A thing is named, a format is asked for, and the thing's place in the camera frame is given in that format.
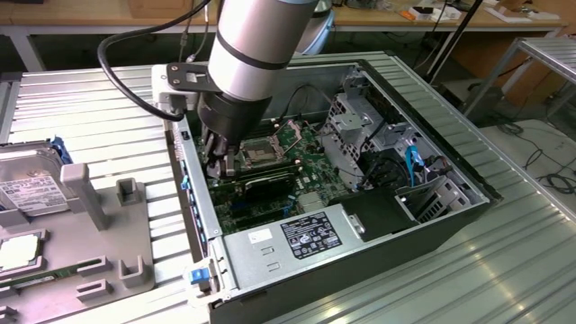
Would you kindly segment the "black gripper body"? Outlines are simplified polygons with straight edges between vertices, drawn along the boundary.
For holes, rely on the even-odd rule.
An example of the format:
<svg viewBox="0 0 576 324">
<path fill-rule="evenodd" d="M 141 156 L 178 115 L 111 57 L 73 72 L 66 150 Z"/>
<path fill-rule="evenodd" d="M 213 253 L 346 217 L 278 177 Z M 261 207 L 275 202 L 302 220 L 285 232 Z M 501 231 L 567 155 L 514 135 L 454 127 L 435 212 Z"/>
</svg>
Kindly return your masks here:
<svg viewBox="0 0 576 324">
<path fill-rule="evenodd" d="M 205 132 L 215 135 L 229 146 L 238 145 L 259 125 L 273 97 L 245 101 L 225 92 L 205 92 L 198 115 Z"/>
</svg>

